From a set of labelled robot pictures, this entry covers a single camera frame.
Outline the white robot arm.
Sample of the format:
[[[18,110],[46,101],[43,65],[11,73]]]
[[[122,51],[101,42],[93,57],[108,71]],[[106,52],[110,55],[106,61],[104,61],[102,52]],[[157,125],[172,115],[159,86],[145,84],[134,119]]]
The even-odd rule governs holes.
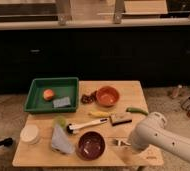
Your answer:
[[[127,142],[135,151],[144,151],[154,145],[190,163],[190,138],[167,131],[166,124],[163,114],[152,112],[136,124]]]

